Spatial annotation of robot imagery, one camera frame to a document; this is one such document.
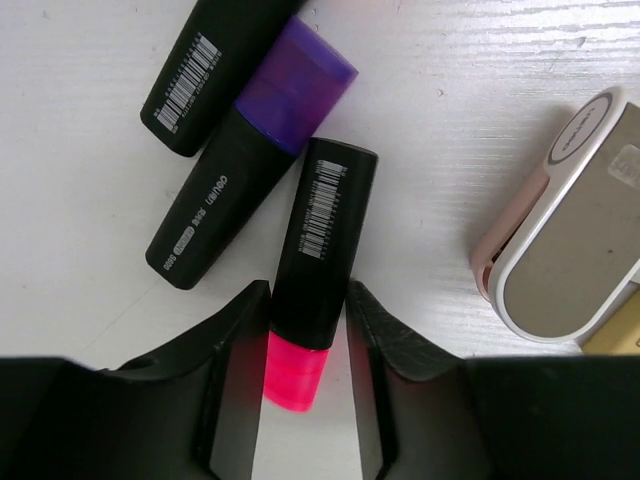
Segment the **purple cap highlighter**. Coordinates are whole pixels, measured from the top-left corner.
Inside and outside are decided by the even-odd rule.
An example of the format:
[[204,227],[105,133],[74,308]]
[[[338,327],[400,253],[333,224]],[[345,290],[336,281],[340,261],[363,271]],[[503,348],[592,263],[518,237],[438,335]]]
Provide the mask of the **purple cap highlighter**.
[[289,170],[357,70],[294,17],[214,130],[145,259],[175,288],[206,274]]

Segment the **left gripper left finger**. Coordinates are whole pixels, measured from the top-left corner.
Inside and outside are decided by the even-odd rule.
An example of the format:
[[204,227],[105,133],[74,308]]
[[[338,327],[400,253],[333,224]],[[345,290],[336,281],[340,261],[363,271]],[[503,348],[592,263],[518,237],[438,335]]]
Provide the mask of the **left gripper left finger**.
[[118,368],[135,388],[127,479],[248,479],[266,368],[269,286]]

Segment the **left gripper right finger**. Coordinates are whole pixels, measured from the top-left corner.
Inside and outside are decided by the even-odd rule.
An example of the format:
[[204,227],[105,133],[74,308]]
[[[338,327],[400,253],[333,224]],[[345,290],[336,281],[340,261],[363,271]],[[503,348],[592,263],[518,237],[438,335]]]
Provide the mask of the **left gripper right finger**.
[[470,407],[458,357],[349,283],[347,337],[362,475],[467,479]]

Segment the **orange cap highlighter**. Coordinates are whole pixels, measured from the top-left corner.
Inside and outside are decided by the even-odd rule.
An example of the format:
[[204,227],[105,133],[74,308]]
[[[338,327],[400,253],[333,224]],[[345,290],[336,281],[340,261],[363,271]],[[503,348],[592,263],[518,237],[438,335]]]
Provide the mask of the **orange cap highlighter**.
[[140,112],[166,147],[194,156],[263,61],[301,1],[198,1]]

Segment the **pink cap highlighter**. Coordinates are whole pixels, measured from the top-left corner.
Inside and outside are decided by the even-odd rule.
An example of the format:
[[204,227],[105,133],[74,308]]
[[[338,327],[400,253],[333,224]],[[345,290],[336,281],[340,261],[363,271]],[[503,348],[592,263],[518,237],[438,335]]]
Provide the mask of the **pink cap highlighter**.
[[333,344],[378,156],[314,138],[306,150],[270,309],[265,397],[309,411]]

